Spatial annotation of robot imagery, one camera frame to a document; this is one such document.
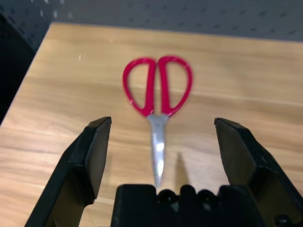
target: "red scissors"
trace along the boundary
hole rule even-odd
[[[169,104],[169,86],[166,65],[170,62],[175,62],[181,65],[187,73],[187,88],[180,102],[175,106],[171,107]],[[148,77],[147,77],[147,87],[146,87],[146,96],[145,96],[145,106],[140,108],[135,102],[129,86],[128,86],[128,77],[131,70],[140,64],[148,64]],[[161,115],[156,116],[154,112],[154,84],[155,84],[155,73],[156,68],[159,67],[160,78],[161,78]],[[155,185],[158,187],[161,183],[161,177],[164,169],[164,129],[168,119],[173,116],[185,103],[188,98],[191,86],[193,83],[193,73],[189,64],[177,57],[177,56],[163,56],[158,62],[152,58],[139,58],[134,61],[131,61],[126,66],[123,72],[123,87],[127,98],[134,108],[141,113],[151,125],[151,137],[152,137],[152,157],[153,157],[153,167],[154,167],[154,176],[155,176]]]

